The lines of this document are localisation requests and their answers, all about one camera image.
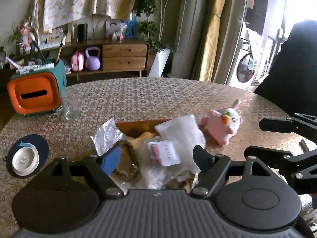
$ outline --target black speaker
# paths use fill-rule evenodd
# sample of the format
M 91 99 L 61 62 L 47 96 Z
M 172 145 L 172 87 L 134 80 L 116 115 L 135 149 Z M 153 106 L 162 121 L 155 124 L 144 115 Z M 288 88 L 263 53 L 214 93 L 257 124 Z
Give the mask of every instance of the black speaker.
M 77 27 L 78 41 L 87 40 L 87 24 L 79 24 Z

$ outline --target curtain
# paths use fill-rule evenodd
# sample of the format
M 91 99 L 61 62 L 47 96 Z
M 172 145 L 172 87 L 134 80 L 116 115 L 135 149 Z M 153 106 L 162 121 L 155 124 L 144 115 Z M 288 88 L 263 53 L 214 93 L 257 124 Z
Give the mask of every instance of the curtain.
M 211 0 L 210 16 L 207 18 L 202 44 L 198 52 L 192 78 L 210 82 L 216 58 L 220 17 L 226 0 Z
M 31 10 L 31 26 L 41 35 L 92 14 L 127 19 L 133 4 L 134 0 L 35 0 Z

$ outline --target orange panel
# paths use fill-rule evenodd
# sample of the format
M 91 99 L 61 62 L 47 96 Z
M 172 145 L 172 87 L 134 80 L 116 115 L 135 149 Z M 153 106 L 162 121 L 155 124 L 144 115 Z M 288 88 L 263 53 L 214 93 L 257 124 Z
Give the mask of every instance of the orange panel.
M 55 110 L 60 105 L 56 79 L 48 72 L 14 79 L 8 91 L 15 111 L 23 115 Z

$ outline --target bright window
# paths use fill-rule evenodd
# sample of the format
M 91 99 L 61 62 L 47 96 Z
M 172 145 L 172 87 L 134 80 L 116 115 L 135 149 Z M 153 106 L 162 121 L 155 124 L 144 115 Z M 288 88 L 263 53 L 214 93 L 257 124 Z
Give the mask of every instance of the bright window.
M 285 33 L 288 38 L 295 23 L 317 20 L 317 0 L 286 0 Z

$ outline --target washing machine door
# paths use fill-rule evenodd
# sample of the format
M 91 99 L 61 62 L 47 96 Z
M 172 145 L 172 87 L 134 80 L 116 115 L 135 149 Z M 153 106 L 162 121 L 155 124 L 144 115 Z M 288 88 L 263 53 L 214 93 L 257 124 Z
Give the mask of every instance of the washing machine door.
M 256 72 L 256 59 L 251 53 L 246 54 L 241 58 L 237 65 L 237 79 L 241 83 L 250 81 Z

